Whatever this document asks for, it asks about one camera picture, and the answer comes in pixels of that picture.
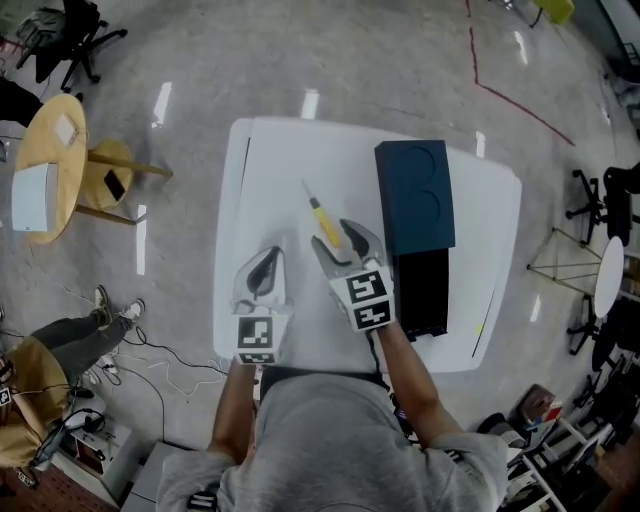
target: yellow screwdriver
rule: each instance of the yellow screwdriver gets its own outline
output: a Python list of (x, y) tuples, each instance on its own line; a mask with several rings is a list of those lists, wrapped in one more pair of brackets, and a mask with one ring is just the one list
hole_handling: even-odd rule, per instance
[(304, 189), (307, 192), (307, 195), (309, 196), (309, 202), (311, 203), (311, 208), (313, 208), (313, 213), (316, 216), (316, 219), (318, 219), (318, 222), (320, 222), (322, 229), (324, 229), (324, 232), (327, 234), (327, 237), (329, 238), (331, 245), (333, 245), (336, 249), (339, 249), (340, 235), (338, 234), (336, 229), (333, 227), (333, 224), (331, 224), (331, 221), (329, 220), (329, 216), (327, 215), (327, 212), (325, 212), (324, 208), (320, 206), (320, 201), (318, 201), (316, 197), (311, 193), (311, 190), (309, 190), (309, 187), (307, 186), (304, 180), (302, 180), (302, 186), (304, 187)]

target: hand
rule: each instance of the hand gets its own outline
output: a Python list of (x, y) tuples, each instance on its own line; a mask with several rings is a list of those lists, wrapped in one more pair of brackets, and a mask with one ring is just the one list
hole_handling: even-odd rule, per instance
[(0, 372), (2, 372), (3, 368), (6, 366), (9, 366), (10, 368), (0, 377), (0, 384), (8, 384), (16, 374), (13, 363), (9, 361), (7, 356), (0, 354)]

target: concrete floor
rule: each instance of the concrete floor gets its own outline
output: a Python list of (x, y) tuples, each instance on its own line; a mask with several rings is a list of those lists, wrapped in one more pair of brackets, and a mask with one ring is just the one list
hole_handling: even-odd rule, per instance
[[(464, 0), (100, 2), (103, 17), (129, 35), (96, 56), (99, 84), (77, 75), (74, 92), (85, 94), (91, 140), (122, 139), (138, 160), (168, 166), (175, 177), (166, 183), (140, 177), (121, 208), (135, 214), (145, 205), (149, 215), (140, 275), (134, 229), (77, 216), (48, 246), (30, 246), (12, 231), (12, 142), (0, 173), (5, 328), (27, 333), (86, 314), (90, 305), (78, 295), (91, 297), (102, 283), (116, 303), (146, 301), (142, 326), (151, 343), (169, 345), (191, 362), (213, 358), (212, 268), (228, 130), (240, 117), (299, 116), (305, 92), (317, 90), (320, 119), (444, 139), (514, 170), (523, 184), (520, 228), (493, 339), (478, 370), (436, 380), (465, 427), (508, 411), (534, 382), (568, 397), (590, 359), (590, 344), (578, 357), (567, 354), (564, 332), (580, 299), (526, 272), (525, 265), (552, 223), (572, 233), (580, 229), (580, 221), (564, 218), (566, 207), (583, 199), (570, 171), (601, 177), (608, 166), (635, 164), (640, 150), (602, 79), (602, 60), (574, 27), (543, 19), (529, 29), (523, 18), (535, 17), (532, 5), (521, 14), (498, 2), (468, 5), (470, 12)], [(57, 94), (64, 68), (52, 77), (45, 99)], [(45, 86), (34, 84), (33, 62), (9, 76), (37, 94)], [(167, 89), (162, 113), (158, 100)], [(15, 123), (2, 122), (0, 129), (22, 132)], [(601, 250), (605, 243), (600, 228), (592, 247)], [(541, 306), (532, 321), (536, 298)], [(135, 334), (129, 339), (137, 341)], [(166, 357), (124, 344), (120, 352), (153, 362)], [(189, 447), (208, 443), (221, 383), (203, 384), (185, 397), (167, 383), (166, 365), (147, 369), (151, 363), (123, 357), (117, 362), (162, 392), (167, 440)], [(169, 373), (186, 391), (198, 380), (217, 379), (213, 371), (176, 364)], [(122, 386), (105, 386), (110, 410), (145, 439), (159, 437), (158, 397), (135, 375), (121, 378)]]

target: gray t-shirt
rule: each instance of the gray t-shirt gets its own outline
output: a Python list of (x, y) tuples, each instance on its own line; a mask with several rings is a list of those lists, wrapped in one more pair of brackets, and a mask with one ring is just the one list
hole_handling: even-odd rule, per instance
[(164, 462), (158, 512), (183, 512), (213, 484), (218, 508), (315, 512), (495, 511), (507, 484), (506, 444), (448, 434), (421, 450), (402, 434), (384, 390), (331, 375), (275, 384), (256, 419), (256, 451), (188, 452)]

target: white box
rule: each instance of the white box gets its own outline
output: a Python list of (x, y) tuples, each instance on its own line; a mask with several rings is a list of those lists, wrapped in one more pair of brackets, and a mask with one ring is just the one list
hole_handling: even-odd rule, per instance
[(14, 230), (53, 230), (57, 202), (58, 164), (39, 164), (13, 174), (11, 217)]

